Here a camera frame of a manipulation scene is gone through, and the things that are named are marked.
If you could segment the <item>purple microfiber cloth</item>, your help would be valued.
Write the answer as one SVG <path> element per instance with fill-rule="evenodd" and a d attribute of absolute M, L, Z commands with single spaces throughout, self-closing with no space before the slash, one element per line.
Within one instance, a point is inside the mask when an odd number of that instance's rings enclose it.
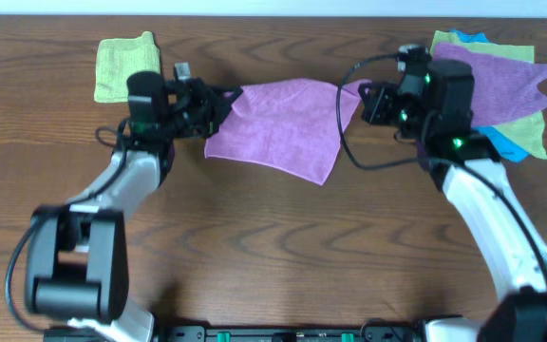
<path fill-rule="evenodd" d="M 337 86 L 314 79 L 244 85 L 204 156 L 251 162 L 325 183 L 346 129 L 361 103 L 358 80 Z"/>

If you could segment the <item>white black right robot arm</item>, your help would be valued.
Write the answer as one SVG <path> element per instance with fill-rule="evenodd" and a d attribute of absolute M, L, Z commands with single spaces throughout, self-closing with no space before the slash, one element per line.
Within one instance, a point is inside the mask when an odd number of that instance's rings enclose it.
<path fill-rule="evenodd" d="M 547 245 L 519 204 L 500 155 L 471 126 L 469 64 L 423 53 L 393 55 L 399 84 L 361 85 L 362 118 L 394 126 L 416 162 L 461 215 L 487 264 L 499 304 L 482 323 L 462 317 L 422 325 L 423 341 L 547 341 Z"/>

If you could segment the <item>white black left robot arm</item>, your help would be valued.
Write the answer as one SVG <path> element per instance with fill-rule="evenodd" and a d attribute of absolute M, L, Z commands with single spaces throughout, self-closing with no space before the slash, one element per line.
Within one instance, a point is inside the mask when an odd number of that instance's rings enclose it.
<path fill-rule="evenodd" d="M 170 172 L 177 139 L 208 139 L 241 94 L 178 69 L 171 81 L 140 71 L 126 81 L 128 118 L 112 129 L 110 164 L 78 196 L 42 205 L 17 245 L 26 250 L 24 302 L 62 320 L 45 339 L 151 341 L 156 319 L 128 297 L 125 224 Z"/>

